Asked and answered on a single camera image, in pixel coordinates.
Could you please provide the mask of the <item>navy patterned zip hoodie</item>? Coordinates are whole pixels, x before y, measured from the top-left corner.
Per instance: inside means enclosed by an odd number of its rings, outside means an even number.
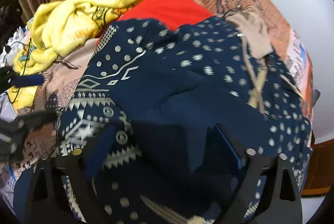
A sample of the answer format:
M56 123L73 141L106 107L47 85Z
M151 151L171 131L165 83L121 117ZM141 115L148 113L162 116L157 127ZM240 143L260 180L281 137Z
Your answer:
M105 126L119 124L90 180L111 223L215 223L238 184L210 129L217 123L259 155L286 154L300 192L310 121L274 50L255 58L245 34L218 17L176 31L153 19L119 21L106 29L58 119L58 157L82 152ZM15 187L21 223L35 170ZM86 223L66 175L62 186L74 217Z

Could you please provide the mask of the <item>brown wooden door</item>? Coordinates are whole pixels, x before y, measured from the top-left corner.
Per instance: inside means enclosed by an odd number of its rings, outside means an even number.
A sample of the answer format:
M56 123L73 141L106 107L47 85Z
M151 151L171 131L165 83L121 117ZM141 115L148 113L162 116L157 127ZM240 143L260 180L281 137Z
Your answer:
M303 197L324 196L333 185L333 139L314 144Z

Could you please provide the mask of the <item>yellow cartoon garment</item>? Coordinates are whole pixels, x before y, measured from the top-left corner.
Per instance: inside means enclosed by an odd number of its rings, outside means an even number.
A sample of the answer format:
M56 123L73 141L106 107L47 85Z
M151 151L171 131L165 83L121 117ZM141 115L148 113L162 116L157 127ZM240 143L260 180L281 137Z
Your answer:
M64 0L41 4L28 24L28 45L14 58L14 71L21 76L43 72L141 1Z

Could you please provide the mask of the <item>red garment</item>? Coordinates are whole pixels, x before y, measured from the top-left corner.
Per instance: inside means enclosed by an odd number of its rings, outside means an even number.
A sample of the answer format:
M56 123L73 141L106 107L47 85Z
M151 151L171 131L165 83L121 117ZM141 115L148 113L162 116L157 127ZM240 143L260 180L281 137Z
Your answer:
M66 0L60 42L75 48L97 36L107 24L131 18L154 18L175 30L212 14L193 0Z

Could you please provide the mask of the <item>printed orange newspaper bedspread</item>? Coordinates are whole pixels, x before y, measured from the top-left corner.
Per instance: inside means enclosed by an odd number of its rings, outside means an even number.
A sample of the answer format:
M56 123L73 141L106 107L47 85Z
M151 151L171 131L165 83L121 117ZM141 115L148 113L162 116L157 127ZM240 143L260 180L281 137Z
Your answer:
M293 37L293 31L290 28L290 25L285 21L282 15L277 11L277 9L273 6L273 4L269 0L193 0L193 1L196 2L199 6L202 6L204 9L208 10L212 14L210 17L218 17L219 19L232 24L233 27L239 32L244 33L248 43L250 44L251 51L255 58L260 58L261 55L263 55L266 51L272 49L277 53L277 55L280 57L280 59L288 69L288 66L284 61L285 59L284 51L285 49L288 48L289 41ZM134 20L134 19L156 20L154 18L131 18L129 20ZM107 26L97 36L92 38L97 40L97 45L93 47L93 52L91 54L91 57L94 54L106 29L111 24L119 21L126 21L126 20L116 20L107 24ZM91 39L88 39L84 45L78 47L70 54L75 54L76 52L82 51L85 45L90 40ZM305 95L301 91L301 86L298 84L296 78L293 77L292 72L290 70L289 72L301 94L302 113L309 120L306 114L306 111L309 108L309 103L305 100ZM78 85L83 74L78 77L78 80L75 84L71 85L72 92L70 93L68 102L71 100L72 95L74 94L74 91L76 89L76 86ZM61 108L48 107L40 111L54 110L56 111L59 119L63 109L67 106L67 104ZM26 170L30 168L35 168L37 164L42 160L56 158L59 156L59 148L62 142L57 132L58 119L53 123L45 124L44 126L42 126L42 128L39 129L37 128L34 130L24 129L23 130L24 143L22 150L23 159L21 161L1 161L2 165L9 166L10 174L14 176L14 180L11 183L9 183L8 186L5 188L5 192L8 193L12 199L14 214L15 214L14 191L16 184L19 178L21 177L22 173L24 173ZM307 141L307 145L310 149L311 149L310 147L311 132L312 132L312 123L310 121L310 134ZM305 171L303 185L300 188L300 194L305 184L307 169Z

